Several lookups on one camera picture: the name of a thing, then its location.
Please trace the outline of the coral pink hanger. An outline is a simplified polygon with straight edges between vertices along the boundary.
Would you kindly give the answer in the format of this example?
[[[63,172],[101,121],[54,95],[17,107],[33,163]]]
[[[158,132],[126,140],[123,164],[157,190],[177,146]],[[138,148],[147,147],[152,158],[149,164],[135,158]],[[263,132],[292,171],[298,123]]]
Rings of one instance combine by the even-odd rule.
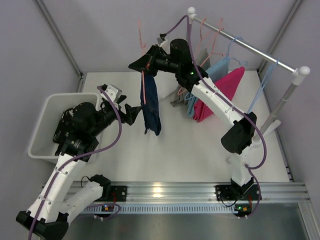
[[[143,42],[142,38],[142,27],[141,27],[141,20],[138,20],[138,34],[139,34],[139,44],[140,44],[140,50],[141,50],[141,55],[143,56],[146,53],[146,44]],[[141,77],[142,77],[142,96],[143,96],[143,104],[146,105],[147,100],[146,100],[146,89],[145,89],[145,73],[142,70],[141,71]]]

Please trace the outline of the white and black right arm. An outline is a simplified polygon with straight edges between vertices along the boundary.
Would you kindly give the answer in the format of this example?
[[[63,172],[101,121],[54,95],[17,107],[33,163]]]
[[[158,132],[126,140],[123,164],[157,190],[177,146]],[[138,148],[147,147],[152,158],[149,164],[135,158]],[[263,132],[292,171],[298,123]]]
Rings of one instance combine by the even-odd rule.
[[[196,64],[191,47],[184,39],[170,43],[170,52],[155,44],[139,59],[129,64],[129,69],[155,77],[159,71],[175,75],[180,86],[199,98],[225,124],[227,132],[221,144],[231,156],[231,180],[228,193],[237,199],[248,195],[254,185],[249,169],[249,151],[257,116],[245,113],[216,87],[209,75]]]

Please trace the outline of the black white patterned trousers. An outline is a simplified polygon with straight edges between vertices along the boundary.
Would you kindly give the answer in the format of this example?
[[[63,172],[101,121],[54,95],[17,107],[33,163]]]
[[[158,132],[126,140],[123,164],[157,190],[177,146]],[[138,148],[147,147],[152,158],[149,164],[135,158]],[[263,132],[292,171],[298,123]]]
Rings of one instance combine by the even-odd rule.
[[[66,140],[66,138],[70,134],[74,133],[75,129],[72,122],[73,116],[74,116],[73,108],[68,108],[62,113],[60,120],[58,122],[57,128],[53,135],[52,140],[54,143],[61,144]]]

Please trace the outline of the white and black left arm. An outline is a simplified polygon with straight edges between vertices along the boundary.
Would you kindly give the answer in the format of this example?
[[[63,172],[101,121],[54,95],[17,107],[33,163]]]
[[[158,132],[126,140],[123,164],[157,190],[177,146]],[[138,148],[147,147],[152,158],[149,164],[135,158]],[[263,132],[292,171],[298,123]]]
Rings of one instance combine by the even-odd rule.
[[[135,122],[142,108],[125,104],[125,112],[122,112],[117,105],[125,99],[125,95],[115,101],[105,98],[100,110],[96,110],[91,102],[82,102],[62,113],[53,136],[53,142],[58,144],[57,163],[35,202],[16,217],[16,221],[28,230],[29,239],[37,235],[45,240],[61,240],[73,220],[90,208],[91,203],[111,198],[111,181],[101,174],[90,177],[69,199],[65,197],[91,156],[112,148],[120,139],[116,137],[110,145],[97,149],[98,135],[114,121],[130,126]]]

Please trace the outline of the navy blue trousers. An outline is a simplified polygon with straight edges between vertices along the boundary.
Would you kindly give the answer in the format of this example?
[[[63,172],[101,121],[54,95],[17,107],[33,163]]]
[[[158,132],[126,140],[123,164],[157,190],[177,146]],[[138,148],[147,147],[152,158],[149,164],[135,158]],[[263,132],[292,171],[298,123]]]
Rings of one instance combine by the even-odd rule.
[[[159,111],[159,97],[154,77],[146,72],[141,76],[140,105],[142,107],[145,131],[160,135],[162,124]]]

